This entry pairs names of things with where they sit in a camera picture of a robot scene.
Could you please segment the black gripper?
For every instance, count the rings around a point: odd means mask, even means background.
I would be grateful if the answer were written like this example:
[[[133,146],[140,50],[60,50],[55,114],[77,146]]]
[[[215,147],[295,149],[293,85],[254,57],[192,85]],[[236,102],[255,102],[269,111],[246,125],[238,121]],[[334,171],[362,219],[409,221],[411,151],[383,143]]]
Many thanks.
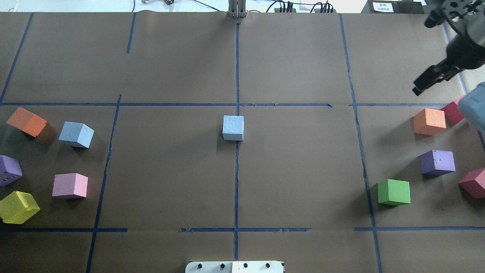
[[[416,80],[412,92],[419,96],[442,81],[450,81],[462,70],[484,65],[484,1],[435,0],[436,7],[424,25],[433,28],[447,22],[456,36],[446,47],[446,58],[430,66]]]

